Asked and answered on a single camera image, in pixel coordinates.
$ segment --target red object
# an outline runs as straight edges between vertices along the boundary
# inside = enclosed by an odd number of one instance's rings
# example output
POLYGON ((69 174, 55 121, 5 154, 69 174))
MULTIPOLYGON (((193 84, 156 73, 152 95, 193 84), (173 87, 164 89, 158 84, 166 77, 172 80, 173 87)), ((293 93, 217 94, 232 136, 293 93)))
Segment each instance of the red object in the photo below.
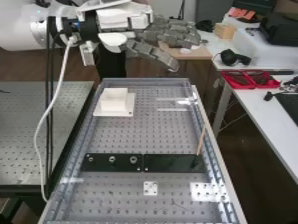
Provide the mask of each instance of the red object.
POLYGON ((241 9, 236 8, 236 10, 233 11, 230 16, 237 17, 240 15, 240 13, 241 13, 241 9))
POLYGON ((255 82, 242 71, 222 71, 221 75, 233 89, 255 89, 255 82))
POLYGON ((277 89, 281 86, 265 71, 222 71, 221 75, 233 89, 277 89))
POLYGON ((259 89, 275 89, 279 88, 281 82, 278 82, 267 72, 263 71, 245 71, 246 75, 255 82, 255 87, 259 89))
POLYGON ((250 12, 245 15, 245 19, 251 20, 254 14, 255 14, 255 12, 254 12, 254 11, 250 11, 250 12))
POLYGON ((240 14, 238 14, 238 17, 243 17, 247 13, 247 10, 246 9, 242 9, 240 14))

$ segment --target wall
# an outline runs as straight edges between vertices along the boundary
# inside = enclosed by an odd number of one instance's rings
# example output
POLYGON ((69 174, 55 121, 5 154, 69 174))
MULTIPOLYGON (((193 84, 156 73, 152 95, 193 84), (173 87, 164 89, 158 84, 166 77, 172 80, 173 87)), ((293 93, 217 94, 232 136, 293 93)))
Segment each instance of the wall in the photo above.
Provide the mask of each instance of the wall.
MULTIPOLYGON (((148 0, 153 7, 154 14, 165 17, 178 16, 182 0, 148 0)), ((185 20, 196 21, 196 0, 185 1, 185 20)))
POLYGON ((221 22, 234 0, 198 0, 197 22, 210 19, 213 23, 221 22))

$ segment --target white cable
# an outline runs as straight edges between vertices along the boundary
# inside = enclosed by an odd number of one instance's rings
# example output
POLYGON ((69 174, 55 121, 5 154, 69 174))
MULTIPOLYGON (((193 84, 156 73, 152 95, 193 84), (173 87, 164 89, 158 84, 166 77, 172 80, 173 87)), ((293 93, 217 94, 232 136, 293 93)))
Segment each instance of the white cable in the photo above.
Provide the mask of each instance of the white cable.
POLYGON ((236 120, 233 120, 221 130, 220 132, 226 129, 232 124, 234 124, 242 117, 245 117, 247 114, 245 113, 242 116, 240 116, 236 120))
POLYGON ((49 112, 51 112, 51 110, 53 108, 55 102, 56 102, 57 97, 59 97, 59 93, 60 93, 61 86, 63 86, 67 62, 68 62, 68 54, 69 54, 69 50, 71 50, 71 47, 72 47, 75 42, 76 42, 76 38, 71 37, 69 41, 68 41, 65 53, 64 53, 63 66, 61 66, 61 72, 60 72, 60 78, 59 78, 59 84, 57 84, 56 92, 55 92, 51 104, 49 104, 49 106, 48 106, 48 108, 47 108, 47 110, 44 112, 44 115, 41 117, 41 119, 40 119, 36 131, 35 131, 35 137, 33 137, 35 151, 36 151, 36 154, 37 154, 37 157, 39 157, 39 163, 40 163, 40 182, 41 182, 40 183, 40 188, 41 188, 43 199, 44 199, 45 202, 48 202, 48 200, 47 200, 45 192, 44 192, 44 168, 43 168, 43 160, 41 160, 41 155, 40 155, 39 146, 37 146, 37 136, 39 136, 39 133, 40 133, 40 129, 41 129, 44 120, 45 120, 45 118, 49 115, 49 112))

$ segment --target transparent plastic panel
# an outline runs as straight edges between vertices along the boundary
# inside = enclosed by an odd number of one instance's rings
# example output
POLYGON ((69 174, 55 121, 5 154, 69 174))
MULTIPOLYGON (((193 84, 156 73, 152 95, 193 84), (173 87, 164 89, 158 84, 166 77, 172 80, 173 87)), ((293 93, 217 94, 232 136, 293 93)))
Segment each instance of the transparent plastic panel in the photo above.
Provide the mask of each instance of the transparent plastic panel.
POLYGON ((238 223, 208 133, 202 147, 205 173, 81 172, 88 153, 197 154, 202 122, 188 79, 105 80, 45 221, 238 223), (134 116, 92 117, 102 89, 120 87, 136 93, 134 116))

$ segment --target cardboard box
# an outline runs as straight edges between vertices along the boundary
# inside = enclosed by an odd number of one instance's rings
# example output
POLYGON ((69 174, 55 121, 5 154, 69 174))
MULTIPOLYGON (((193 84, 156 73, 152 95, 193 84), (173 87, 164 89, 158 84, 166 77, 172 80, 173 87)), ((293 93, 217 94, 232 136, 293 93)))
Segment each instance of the cardboard box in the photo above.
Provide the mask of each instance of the cardboard box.
POLYGON ((214 34, 221 39, 233 39, 234 32, 236 32, 236 27, 234 26, 224 25, 221 23, 216 24, 214 34))

